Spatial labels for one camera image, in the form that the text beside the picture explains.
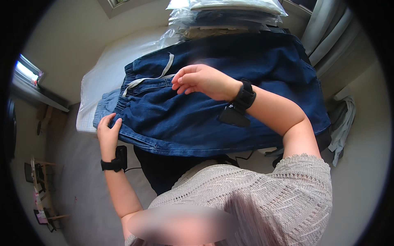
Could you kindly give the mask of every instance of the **stacked plastic bags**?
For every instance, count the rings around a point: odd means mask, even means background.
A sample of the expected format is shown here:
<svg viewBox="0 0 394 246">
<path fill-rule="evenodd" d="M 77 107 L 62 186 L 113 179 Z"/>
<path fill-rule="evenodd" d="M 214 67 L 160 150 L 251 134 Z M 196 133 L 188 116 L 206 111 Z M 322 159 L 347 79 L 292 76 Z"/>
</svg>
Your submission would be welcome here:
<svg viewBox="0 0 394 246">
<path fill-rule="evenodd" d="M 168 30 L 159 48 L 213 35 L 259 32 L 288 16 L 278 0 L 171 0 Z"/>
</svg>

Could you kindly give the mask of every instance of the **drawstring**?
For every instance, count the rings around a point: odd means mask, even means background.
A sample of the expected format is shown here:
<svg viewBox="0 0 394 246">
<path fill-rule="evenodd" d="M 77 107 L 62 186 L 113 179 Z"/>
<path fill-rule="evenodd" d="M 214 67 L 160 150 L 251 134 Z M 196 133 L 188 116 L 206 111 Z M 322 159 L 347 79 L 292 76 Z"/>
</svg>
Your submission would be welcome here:
<svg viewBox="0 0 394 246">
<path fill-rule="evenodd" d="M 164 76 L 164 75 L 168 72 L 168 70 L 170 69 L 170 67 L 171 67 L 171 65 L 172 65 L 172 63 L 173 63 L 173 61 L 174 61 L 174 55 L 171 54 L 170 52 L 169 52 L 169 54 L 170 54 L 170 59 L 169 59 L 167 65 L 166 65 L 166 67 L 164 68 L 162 74 L 160 75 L 160 77 L 158 77 L 158 78 L 142 78 L 142 79 L 137 79 L 137 80 L 131 81 L 131 82 L 128 84 L 128 87 L 127 87 L 127 88 L 125 89 L 125 91 L 123 92 L 122 97 L 125 97 L 125 96 L 126 96 L 127 90 L 128 90 L 128 89 L 131 89 L 131 88 L 137 86 L 139 83 L 141 83 L 141 82 L 144 81 L 144 80 L 168 79 L 168 78 L 173 77 L 175 74 L 170 74 L 170 75 Z"/>
</svg>

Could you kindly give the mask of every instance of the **denim shorts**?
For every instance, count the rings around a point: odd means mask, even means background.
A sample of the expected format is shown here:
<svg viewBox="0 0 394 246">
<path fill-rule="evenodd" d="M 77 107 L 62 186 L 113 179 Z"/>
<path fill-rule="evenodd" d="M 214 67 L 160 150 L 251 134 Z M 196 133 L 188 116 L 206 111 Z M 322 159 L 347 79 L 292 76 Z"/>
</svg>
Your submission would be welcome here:
<svg viewBox="0 0 394 246">
<path fill-rule="evenodd" d="M 117 114 L 110 123 L 123 119 L 120 140 L 154 154 L 197 157 L 282 145 L 280 135 L 249 115 L 251 124 L 246 128 L 219 122 L 217 116 L 227 102 L 200 92 L 178 95 L 171 88 L 172 78 L 144 80 L 122 96 L 130 82 L 159 77 L 169 53 L 174 60 L 167 74 L 203 63 L 297 103 L 315 134 L 330 125 L 320 81 L 299 39 L 264 31 L 191 40 L 128 64 L 114 110 Z"/>
</svg>

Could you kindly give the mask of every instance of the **black watch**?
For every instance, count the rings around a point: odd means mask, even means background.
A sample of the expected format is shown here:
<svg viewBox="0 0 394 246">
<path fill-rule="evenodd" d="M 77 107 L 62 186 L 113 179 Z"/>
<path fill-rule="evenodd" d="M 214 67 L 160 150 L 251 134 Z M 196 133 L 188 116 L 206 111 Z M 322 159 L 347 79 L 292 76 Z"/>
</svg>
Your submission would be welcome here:
<svg viewBox="0 0 394 246">
<path fill-rule="evenodd" d="M 247 127 L 250 120 L 245 117 L 246 110 L 252 106 L 256 98 L 256 93 L 252 90 L 252 83 L 246 79 L 241 79 L 241 86 L 237 96 L 224 110 L 217 116 L 217 120 L 238 127 Z"/>
<path fill-rule="evenodd" d="M 115 159 L 111 162 L 104 162 L 101 160 L 102 170 L 114 170 L 119 172 L 121 169 L 125 171 L 127 169 L 127 147 L 122 145 L 116 147 Z"/>
</svg>

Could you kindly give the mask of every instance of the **desk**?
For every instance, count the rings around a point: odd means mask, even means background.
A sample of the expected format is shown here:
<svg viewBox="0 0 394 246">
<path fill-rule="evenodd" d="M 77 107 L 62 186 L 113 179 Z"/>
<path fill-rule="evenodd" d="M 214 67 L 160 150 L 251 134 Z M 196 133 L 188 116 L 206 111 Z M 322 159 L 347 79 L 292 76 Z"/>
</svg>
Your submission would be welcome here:
<svg viewBox="0 0 394 246">
<path fill-rule="evenodd" d="M 57 220 L 59 218 L 64 218 L 67 217 L 69 215 L 58 215 L 58 216 L 49 216 L 47 217 L 45 215 L 44 212 L 44 207 L 41 203 L 41 201 L 43 201 L 44 199 L 46 199 L 46 201 L 48 202 L 49 205 L 49 210 L 52 212 L 52 214 L 54 214 L 54 209 L 53 209 L 53 204 L 52 204 L 52 200 L 51 200 L 51 195 L 50 192 L 48 190 L 48 179 L 46 176 L 46 166 L 50 165 L 50 166 L 55 166 L 54 163 L 49 163 L 49 162 L 45 162 L 45 161 L 39 161 L 39 160 L 35 160 L 34 156 L 32 156 L 30 164 L 32 166 L 32 177 L 33 177 L 33 185 L 34 185 L 34 197 L 35 197 L 35 205 L 37 206 L 37 210 L 38 210 L 38 214 L 37 214 L 37 219 L 41 224 L 48 224 L 48 220 Z M 39 189 L 38 189 L 38 184 L 37 184 L 37 180 L 39 179 L 39 177 L 36 176 L 36 172 L 35 172 L 35 165 L 36 164 L 40 164 L 43 168 L 43 173 L 44 173 L 44 180 L 42 180 L 44 182 L 44 185 L 46 187 L 46 192 L 45 194 L 40 198 L 40 194 L 39 194 Z"/>
</svg>

